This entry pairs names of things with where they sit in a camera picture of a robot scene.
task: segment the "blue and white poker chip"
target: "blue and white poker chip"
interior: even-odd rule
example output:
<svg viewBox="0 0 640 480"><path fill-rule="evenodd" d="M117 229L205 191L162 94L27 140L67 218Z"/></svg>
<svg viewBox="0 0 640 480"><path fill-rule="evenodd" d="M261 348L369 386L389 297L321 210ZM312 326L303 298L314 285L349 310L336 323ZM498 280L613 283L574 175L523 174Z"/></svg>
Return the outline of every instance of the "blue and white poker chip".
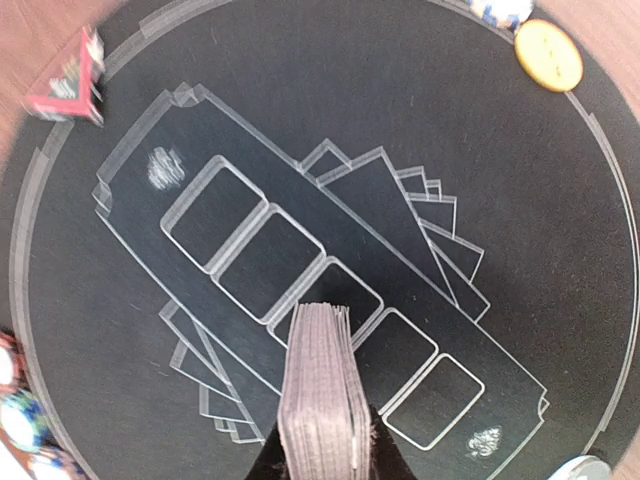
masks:
<svg viewBox="0 0 640 480"><path fill-rule="evenodd" d="M29 457L29 473L35 480L86 480L87 477L67 452L45 447Z"/></svg>
<svg viewBox="0 0 640 480"><path fill-rule="evenodd" d="M517 30L527 21L534 0L467 0L469 9L494 28Z"/></svg>
<svg viewBox="0 0 640 480"><path fill-rule="evenodd" d="M11 443L25 452L37 452L49 437L44 412L33 394L26 390L4 399L0 423Z"/></svg>

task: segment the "black felt table surface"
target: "black felt table surface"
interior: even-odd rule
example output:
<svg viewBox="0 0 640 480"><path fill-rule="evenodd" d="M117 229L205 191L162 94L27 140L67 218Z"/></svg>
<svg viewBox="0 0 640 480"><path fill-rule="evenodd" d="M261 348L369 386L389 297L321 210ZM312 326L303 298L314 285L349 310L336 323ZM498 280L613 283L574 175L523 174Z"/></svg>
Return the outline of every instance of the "black felt table surface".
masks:
<svg viewBox="0 0 640 480"><path fill-rule="evenodd" d="M567 96L457 3L163 6L100 28L104 129L27 119L0 191L2 322L83 466L244 478L298 299L352 303L417 478L615 463L639 423L640 129L588 53Z"/></svg>

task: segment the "poker chip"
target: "poker chip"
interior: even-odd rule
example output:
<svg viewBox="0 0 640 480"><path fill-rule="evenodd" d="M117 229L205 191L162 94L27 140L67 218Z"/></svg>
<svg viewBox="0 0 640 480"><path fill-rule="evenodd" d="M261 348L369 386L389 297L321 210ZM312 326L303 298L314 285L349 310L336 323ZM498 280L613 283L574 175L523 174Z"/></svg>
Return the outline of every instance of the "poker chip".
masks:
<svg viewBox="0 0 640 480"><path fill-rule="evenodd" d="M533 12L534 0L467 0L469 9L495 28L517 30Z"/></svg>
<svg viewBox="0 0 640 480"><path fill-rule="evenodd" d="M67 452L44 447L29 457L29 473L35 480L86 480L78 463Z"/></svg>
<svg viewBox="0 0 640 480"><path fill-rule="evenodd" d="M25 452L37 452L49 437L42 408L26 390L4 399L0 406L0 423L11 443Z"/></svg>
<svg viewBox="0 0 640 480"><path fill-rule="evenodd" d="M0 395L18 391L24 383L24 357L15 338L0 332Z"/></svg>
<svg viewBox="0 0 640 480"><path fill-rule="evenodd" d="M525 23L514 40L522 68L553 92L572 90L584 73L578 48L560 28L544 20Z"/></svg>

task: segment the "yellow poker chip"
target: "yellow poker chip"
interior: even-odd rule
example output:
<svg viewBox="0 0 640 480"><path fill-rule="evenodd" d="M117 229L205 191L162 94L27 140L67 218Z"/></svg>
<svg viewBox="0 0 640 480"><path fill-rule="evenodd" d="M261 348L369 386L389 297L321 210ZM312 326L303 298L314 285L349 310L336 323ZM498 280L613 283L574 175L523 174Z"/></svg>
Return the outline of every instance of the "yellow poker chip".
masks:
<svg viewBox="0 0 640 480"><path fill-rule="evenodd" d="M518 30L514 44L522 68L543 87L568 92L582 80L584 66L580 52L555 25L530 20Z"/></svg>

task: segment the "stack of poker chips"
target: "stack of poker chips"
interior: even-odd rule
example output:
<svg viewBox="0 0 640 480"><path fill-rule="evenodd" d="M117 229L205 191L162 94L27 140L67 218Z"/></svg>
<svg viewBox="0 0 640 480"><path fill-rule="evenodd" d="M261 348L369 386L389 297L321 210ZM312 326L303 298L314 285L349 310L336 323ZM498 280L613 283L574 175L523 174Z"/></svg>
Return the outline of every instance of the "stack of poker chips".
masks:
<svg viewBox="0 0 640 480"><path fill-rule="evenodd" d="M299 305L278 409L291 480L367 480L371 413L358 376L349 312Z"/></svg>
<svg viewBox="0 0 640 480"><path fill-rule="evenodd" d="M87 477L71 455L45 447L29 458L29 472L36 480L85 480Z"/></svg>
<svg viewBox="0 0 640 480"><path fill-rule="evenodd" d="M515 31L527 21L534 0L467 0L469 10L494 28Z"/></svg>
<svg viewBox="0 0 640 480"><path fill-rule="evenodd" d="M45 413L28 390L26 362L16 338L0 332L0 425L11 444L30 453L27 468L36 480L86 480L71 455L51 445Z"/></svg>

